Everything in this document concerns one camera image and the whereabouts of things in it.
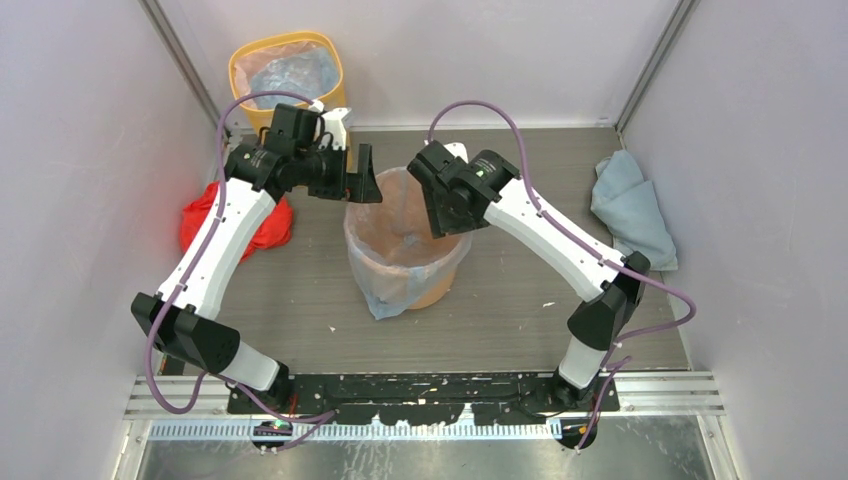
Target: purple cable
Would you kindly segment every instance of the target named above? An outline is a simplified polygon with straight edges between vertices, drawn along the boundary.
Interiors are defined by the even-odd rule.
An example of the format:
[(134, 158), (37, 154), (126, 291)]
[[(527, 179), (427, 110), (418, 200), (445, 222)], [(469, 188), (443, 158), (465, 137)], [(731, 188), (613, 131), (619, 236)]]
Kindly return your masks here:
[[(689, 320), (692, 320), (692, 317), (694, 317), (695, 313), (697, 312), (697, 307), (695, 306), (695, 301), (692, 300), (692, 298), (689, 295), (687, 295), (685, 292), (683, 292), (682, 290), (679, 290), (677, 288), (665, 285), (662, 282), (654, 280), (653, 278), (650, 278), (648, 276), (634, 272), (633, 270), (630, 270), (629, 268), (624, 268), (623, 266), (618, 265), (617, 263), (613, 262), (610, 259), (603, 258), (603, 255), (601, 255), (597, 250), (592, 248), (591, 245), (589, 245), (586, 242), (584, 242), (583, 240), (581, 240), (577, 235), (575, 235), (574, 233), (569, 231), (567, 228), (565, 228), (562, 224), (557, 222), (556, 219), (553, 218), (553, 216), (551, 216), (548, 212), (546, 212), (542, 208), (541, 202), (539, 202), (539, 200), (536, 198), (536, 194), (535, 194), (535, 191), (533, 189), (533, 182), (530, 179), (530, 168), (529, 168), (528, 162), (527, 162), (527, 150), (524, 148), (524, 137), (521, 136), (521, 132), (518, 130), (518, 126), (515, 124), (515, 122), (512, 120), (512, 118), (510, 118), (510, 116), (503, 109), (501, 109), (497, 105), (493, 105), (489, 102), (484, 102), (482, 100), (461, 100), (459, 102), (454, 102), (454, 103), (448, 105), (447, 107), (443, 108), (442, 111), (440, 111), (438, 113), (438, 115), (436, 115), (436, 118), (433, 119), (433, 123), (430, 124), (430, 130), (427, 132), (427, 141), (428, 142), (433, 141), (433, 135), (436, 131), (436, 124), (439, 123), (439, 120), (441, 120), (442, 117), (444, 117), (446, 113), (448, 113), (449, 111), (453, 110), (456, 107), (461, 107), (461, 106), (465, 106), (465, 105), (476, 105), (476, 106), (488, 108), (489, 110), (492, 110), (493, 112), (500, 115), (501, 118), (503, 118), (504, 121), (506, 121), (507, 125), (509, 125), (510, 130), (512, 130), (512, 134), (515, 136), (515, 141), (518, 143), (518, 156), (521, 160), (521, 175), (524, 178), (524, 189), (527, 191), (527, 196), (530, 198), (530, 202), (533, 204), (534, 207), (536, 207), (536, 211), (539, 213), (539, 215), (544, 217), (545, 220), (547, 220), (548, 223), (551, 224), (551, 226), (553, 226), (554, 228), (559, 230), (559, 232), (562, 233), (563, 235), (565, 235), (566, 237), (568, 237), (569, 240), (571, 240), (572, 242), (579, 245), (580, 248), (585, 250), (589, 255), (594, 257), (596, 260), (602, 261), (604, 263), (604, 265), (612, 268), (613, 270), (616, 270), (619, 273), (623, 273), (624, 275), (627, 275), (630, 278), (636, 279), (636, 280), (643, 282), (645, 284), (648, 284), (648, 285), (650, 285), (654, 288), (658, 288), (658, 289), (660, 289), (660, 290), (662, 290), (662, 291), (664, 291), (664, 292), (666, 292), (670, 295), (674, 295), (675, 297), (677, 297), (680, 300), (682, 300), (683, 302), (685, 302), (686, 305), (689, 307), (689, 312), (686, 313), (686, 315), (684, 315), (683, 317), (681, 317), (678, 320), (675, 320), (673, 322), (664, 323), (662, 325), (655, 325), (653, 327), (640, 328), (638, 330), (633, 330), (632, 332), (627, 332), (627, 333), (621, 334), (621, 335), (618, 336), (618, 338), (615, 339), (616, 342), (621, 343), (623, 340), (626, 340), (628, 338), (633, 338), (633, 337), (637, 337), (639, 335), (656, 333), (656, 332), (661, 332), (663, 330), (676, 328), (676, 327), (679, 327), (679, 326), (683, 325), (684, 323), (688, 322)], [(607, 351), (606, 356), (604, 357), (603, 361), (601, 362), (602, 367), (607, 365), (607, 362), (609, 361), (609, 359), (612, 356), (614, 351), (615, 351), (615, 345), (613, 344), (610, 347), (610, 349)], [(607, 376), (607, 379), (604, 382), (604, 385), (601, 387), (601, 392), (600, 392), (601, 396), (604, 395), (604, 393), (606, 392), (607, 386), (609, 385), (609, 382), (612, 381), (612, 377), (615, 375), (615, 373), (621, 367), (623, 367), (624, 364), (626, 364), (629, 361), (630, 361), (630, 357), (628, 356), (624, 360), (614, 364), (614, 367), (612, 368), (612, 372), (609, 374), (609, 376)], [(596, 412), (600, 408), (600, 404), (601, 404), (601, 402), (598, 401), (597, 405), (595, 406)], [(589, 432), (592, 430), (591, 425), (594, 424), (595, 414), (596, 413), (593, 413), (592, 418), (590, 419), (590, 428), (586, 430), (586, 433), (583, 434), (583, 437), (580, 439), (580, 443), (578, 443), (578, 445), (577, 445), (578, 450), (583, 445), (583, 443), (586, 441), (586, 439), (589, 436)]]
[[(156, 333), (159, 332), (159, 328), (162, 326), (162, 322), (165, 320), (165, 313), (171, 309), (171, 306), (177, 300), (177, 297), (180, 295), (180, 292), (186, 287), (186, 282), (188, 282), (189, 278), (191, 278), (192, 272), (194, 272), (195, 267), (200, 262), (201, 257), (203, 256), (206, 249), (209, 247), (209, 243), (212, 241), (212, 238), (215, 235), (215, 232), (218, 230), (218, 225), (221, 223), (221, 217), (224, 214), (224, 207), (227, 203), (227, 183), (226, 183), (226, 174), (224, 172), (224, 126), (227, 116), (236, 109), (241, 103), (256, 98), (263, 97), (268, 95), (282, 95), (287, 97), (296, 98), (298, 100), (304, 101), (306, 103), (312, 103), (312, 100), (296, 94), (292, 92), (283, 92), (283, 91), (268, 91), (268, 92), (255, 92), (249, 95), (245, 95), (239, 99), (234, 100), (232, 103), (227, 105), (224, 109), (224, 112), (221, 114), (221, 118), (218, 119), (218, 128), (215, 132), (215, 148), (216, 148), (216, 157), (217, 157), (217, 167), (218, 167), (218, 194), (220, 196), (218, 201), (218, 208), (215, 211), (215, 219), (212, 222), (212, 225), (209, 227), (209, 231), (206, 233), (206, 236), (203, 238), (203, 241), (200, 243), (200, 247), (197, 249), (197, 253), (189, 262), (186, 267), (183, 275), (180, 277), (179, 283), (174, 288), (174, 291), (171, 292), (170, 296), (168, 296), (167, 300), (165, 300), (165, 304), (162, 305), (162, 308), (159, 309), (159, 312), (156, 314), (156, 318), (153, 320), (153, 325), (150, 326), (150, 333), (147, 335), (147, 344), (145, 345), (144, 350), (144, 377), (147, 380), (147, 386), (150, 387), (150, 393), (153, 395), (153, 398), (156, 399), (156, 402), (166, 411), (173, 414), (183, 414), (192, 409), (194, 404), (197, 402), (198, 394), (200, 393), (200, 386), (203, 382), (203, 377), (206, 375), (206, 372), (201, 373), (197, 376), (197, 381), (194, 384), (194, 390), (191, 393), (191, 397), (189, 398), (188, 403), (184, 407), (175, 407), (171, 403), (165, 399), (165, 396), (162, 395), (162, 392), (159, 391), (159, 387), (156, 385), (156, 380), (153, 378), (153, 366), (151, 365), (153, 362), (153, 344), (156, 339)], [(259, 406), (262, 410), (264, 410), (269, 415), (272, 415), (280, 420), (286, 422), (301, 422), (301, 423), (318, 423), (318, 425), (323, 425), (327, 420), (332, 417), (335, 412), (329, 411), (324, 414), (310, 417), (310, 418), (292, 418), (286, 417), (283, 415), (274, 412), (264, 403), (262, 403), (252, 392), (250, 392), (247, 387), (236, 383), (236, 386), (241, 389), (242, 392), (246, 393), (247, 396)], [(315, 429), (309, 430), (307, 435), (301, 437), (299, 439), (293, 440), (289, 443), (298, 443), (303, 441), (303, 438), (311, 434)]]

